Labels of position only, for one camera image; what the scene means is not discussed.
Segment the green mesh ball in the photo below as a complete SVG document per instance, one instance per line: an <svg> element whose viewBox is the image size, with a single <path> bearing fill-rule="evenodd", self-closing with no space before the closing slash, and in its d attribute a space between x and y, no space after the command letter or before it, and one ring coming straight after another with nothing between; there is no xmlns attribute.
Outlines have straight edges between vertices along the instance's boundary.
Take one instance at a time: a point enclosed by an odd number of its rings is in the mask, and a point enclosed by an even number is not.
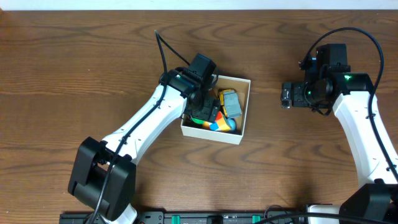
<svg viewBox="0 0 398 224"><path fill-rule="evenodd" d="M194 117L191 117L191 120L194 123L199 124L199 125L202 125L204 123L204 120L201 120L201 119L198 119L198 118L194 118Z"/></svg>

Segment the multicolour puzzle cube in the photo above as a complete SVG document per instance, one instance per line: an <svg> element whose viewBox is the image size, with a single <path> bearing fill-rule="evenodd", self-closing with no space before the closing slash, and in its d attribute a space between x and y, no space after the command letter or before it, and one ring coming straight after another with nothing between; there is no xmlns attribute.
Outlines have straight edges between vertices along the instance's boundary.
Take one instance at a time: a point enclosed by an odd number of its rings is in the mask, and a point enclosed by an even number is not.
<svg viewBox="0 0 398 224"><path fill-rule="evenodd" d="M231 123L231 120L228 119L222 112L218 112L216 117L216 121L209 125L209 128L212 131L221 131L221 132L229 132L232 131L235 126L234 123Z"/></svg>

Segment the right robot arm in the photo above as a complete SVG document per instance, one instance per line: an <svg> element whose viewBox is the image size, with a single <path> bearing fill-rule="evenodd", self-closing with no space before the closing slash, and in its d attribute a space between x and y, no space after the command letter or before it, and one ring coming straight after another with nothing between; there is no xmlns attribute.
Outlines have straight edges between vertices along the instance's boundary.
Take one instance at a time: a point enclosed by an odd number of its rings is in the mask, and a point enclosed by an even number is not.
<svg viewBox="0 0 398 224"><path fill-rule="evenodd" d="M333 113L346 134L358 175L358 190L342 205L309 205L308 213L330 213L397 223L397 153L378 112L374 86L366 73L353 73L345 44L317 47L302 65L303 82L282 84L283 108Z"/></svg>

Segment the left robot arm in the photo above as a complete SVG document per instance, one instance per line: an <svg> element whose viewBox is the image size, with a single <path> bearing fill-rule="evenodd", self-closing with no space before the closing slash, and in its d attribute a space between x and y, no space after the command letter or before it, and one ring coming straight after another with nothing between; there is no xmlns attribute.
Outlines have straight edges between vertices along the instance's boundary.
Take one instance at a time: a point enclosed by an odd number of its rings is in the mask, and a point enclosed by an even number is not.
<svg viewBox="0 0 398 224"><path fill-rule="evenodd" d="M136 167L149 146L184 114L215 122L220 102L209 92L218 81L215 69L211 59L197 54L187 67L165 71L153 95L129 121L101 141L88 137L80 144L68 193L94 210L84 223L134 223Z"/></svg>

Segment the orange duck toy blue base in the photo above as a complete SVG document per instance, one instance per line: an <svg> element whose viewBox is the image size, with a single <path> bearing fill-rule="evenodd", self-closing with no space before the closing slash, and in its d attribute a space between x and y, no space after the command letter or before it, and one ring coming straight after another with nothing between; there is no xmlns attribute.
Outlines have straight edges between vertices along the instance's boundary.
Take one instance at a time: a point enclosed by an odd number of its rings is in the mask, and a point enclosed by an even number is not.
<svg viewBox="0 0 398 224"><path fill-rule="evenodd" d="M202 124L203 129L207 129L210 131L217 131L217 132L233 132L236 130L236 123L234 119L220 119L217 120L215 123L209 123L205 121Z"/></svg>

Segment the white cardboard box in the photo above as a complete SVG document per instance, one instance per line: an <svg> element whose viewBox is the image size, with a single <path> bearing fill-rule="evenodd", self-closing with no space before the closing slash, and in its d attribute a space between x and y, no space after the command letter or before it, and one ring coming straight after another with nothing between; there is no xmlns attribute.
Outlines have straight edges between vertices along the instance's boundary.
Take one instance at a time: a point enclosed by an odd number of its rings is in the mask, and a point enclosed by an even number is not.
<svg viewBox="0 0 398 224"><path fill-rule="evenodd" d="M243 78L227 77L220 75L214 87L214 92L217 93L219 89L234 89L237 91L239 104L242 109L242 115L235 119L236 130L233 133L225 133L219 131L211 131L198 128L188 122L188 117L183 115L180 127L184 136L206 139L211 141L225 142L229 144L239 145L243 136L246 124L246 115L248 110L248 101L250 95L251 81Z"/></svg>

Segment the yellow grey toy truck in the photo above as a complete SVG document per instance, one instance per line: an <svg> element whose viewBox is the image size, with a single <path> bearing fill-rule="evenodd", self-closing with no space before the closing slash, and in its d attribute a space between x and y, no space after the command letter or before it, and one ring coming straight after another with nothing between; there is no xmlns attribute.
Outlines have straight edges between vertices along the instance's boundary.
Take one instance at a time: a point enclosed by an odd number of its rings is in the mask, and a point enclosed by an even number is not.
<svg viewBox="0 0 398 224"><path fill-rule="evenodd" d="M234 89L220 90L218 96L223 113L227 118L237 118L242 115L238 94Z"/></svg>

